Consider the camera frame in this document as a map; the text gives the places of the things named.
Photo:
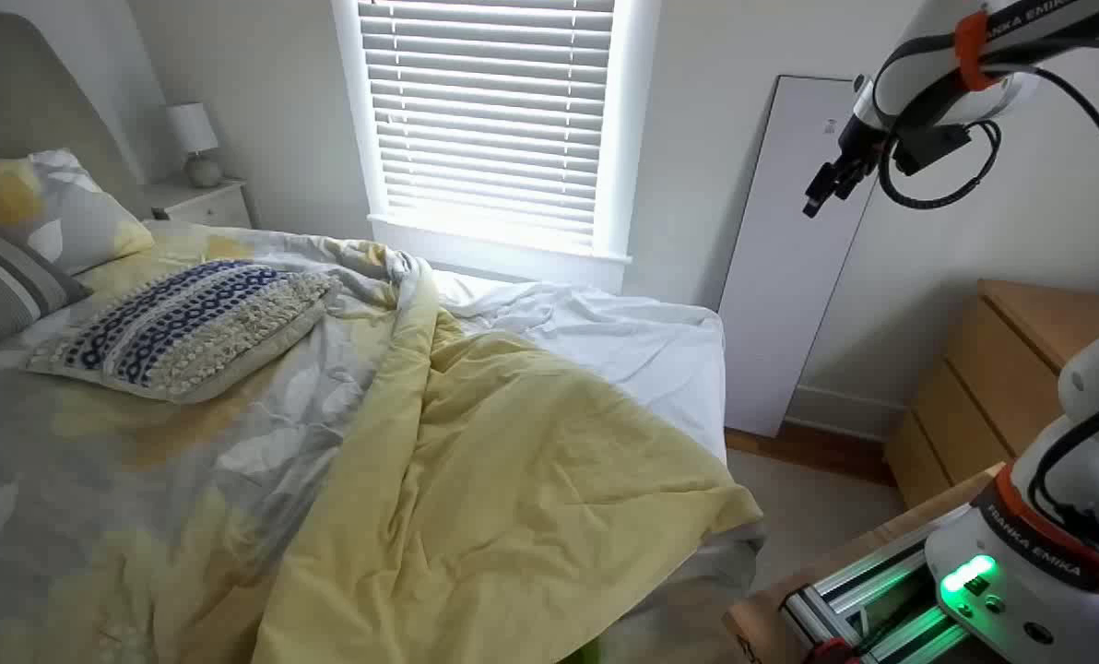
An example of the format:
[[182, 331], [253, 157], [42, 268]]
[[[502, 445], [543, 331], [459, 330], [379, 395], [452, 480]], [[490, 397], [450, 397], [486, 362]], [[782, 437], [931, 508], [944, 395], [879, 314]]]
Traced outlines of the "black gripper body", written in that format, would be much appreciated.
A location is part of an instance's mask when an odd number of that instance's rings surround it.
[[879, 166], [886, 133], [847, 117], [836, 138], [836, 156], [819, 166], [803, 187], [803, 215], [814, 219], [831, 196], [847, 201], [853, 187]]

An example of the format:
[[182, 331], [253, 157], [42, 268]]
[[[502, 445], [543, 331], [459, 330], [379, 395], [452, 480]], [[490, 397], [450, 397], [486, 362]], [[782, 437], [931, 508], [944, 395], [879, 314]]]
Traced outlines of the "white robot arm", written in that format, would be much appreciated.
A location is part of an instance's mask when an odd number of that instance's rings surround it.
[[[993, 133], [1019, 86], [1073, 47], [1099, 47], [1099, 0], [923, 0], [803, 203]], [[1035, 442], [927, 534], [937, 606], [1007, 664], [1099, 664], [1099, 339], [1060, 373], [1060, 403]]]

